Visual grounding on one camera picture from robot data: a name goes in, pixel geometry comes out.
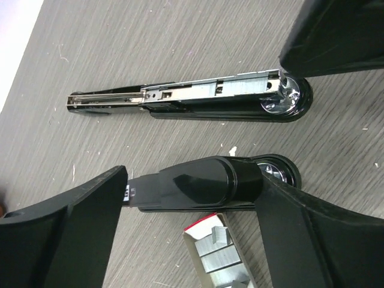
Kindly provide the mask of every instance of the stapler anvil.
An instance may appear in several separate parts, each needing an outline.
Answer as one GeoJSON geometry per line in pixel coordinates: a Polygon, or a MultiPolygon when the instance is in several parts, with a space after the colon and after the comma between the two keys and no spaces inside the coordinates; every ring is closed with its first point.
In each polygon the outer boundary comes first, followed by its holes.
{"type": "Polygon", "coordinates": [[[189,82],[74,92],[68,96],[67,109],[95,116],[147,110],[158,119],[291,122],[308,111],[312,100],[312,89],[305,79],[269,70],[189,82]]]}
{"type": "Polygon", "coordinates": [[[128,180],[123,206],[143,212],[254,211],[262,171],[301,188],[299,170],[286,157],[214,156],[128,180]]]}

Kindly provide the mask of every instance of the box of staples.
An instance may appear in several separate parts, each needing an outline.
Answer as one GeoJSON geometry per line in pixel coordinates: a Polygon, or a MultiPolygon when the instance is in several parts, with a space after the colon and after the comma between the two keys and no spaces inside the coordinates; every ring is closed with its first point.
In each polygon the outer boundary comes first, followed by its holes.
{"type": "Polygon", "coordinates": [[[186,227],[183,239],[203,288],[257,288],[224,214],[186,227]]]}

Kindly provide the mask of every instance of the gray wooden table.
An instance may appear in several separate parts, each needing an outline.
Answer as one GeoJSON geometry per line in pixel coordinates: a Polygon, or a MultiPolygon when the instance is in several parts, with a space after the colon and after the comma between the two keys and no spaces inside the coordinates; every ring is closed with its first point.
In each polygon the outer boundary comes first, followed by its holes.
{"type": "MultiPolygon", "coordinates": [[[[9,209],[117,164],[140,176],[236,146],[238,156],[285,155],[306,192],[384,217],[383,71],[309,79],[314,104],[291,124],[88,118],[65,109],[73,91],[276,68],[302,2],[46,0],[0,115],[9,209]]],[[[123,209],[104,286],[199,287],[181,232],[200,216],[123,209]]],[[[259,286],[271,287],[256,213],[229,218],[259,286]]]]}

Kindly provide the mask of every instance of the white floor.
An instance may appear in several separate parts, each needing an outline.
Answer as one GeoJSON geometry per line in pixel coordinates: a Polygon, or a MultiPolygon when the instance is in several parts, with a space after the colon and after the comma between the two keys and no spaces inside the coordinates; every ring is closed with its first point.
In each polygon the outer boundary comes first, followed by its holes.
{"type": "Polygon", "coordinates": [[[0,112],[44,0],[0,0],[0,112]]]}

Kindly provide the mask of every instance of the white label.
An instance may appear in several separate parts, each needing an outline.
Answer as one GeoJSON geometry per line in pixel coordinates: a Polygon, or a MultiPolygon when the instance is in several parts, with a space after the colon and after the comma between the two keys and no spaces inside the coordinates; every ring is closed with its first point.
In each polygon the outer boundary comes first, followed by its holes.
{"type": "Polygon", "coordinates": [[[129,201],[130,200],[130,186],[129,184],[125,188],[125,194],[124,194],[124,200],[123,201],[129,201]]]}

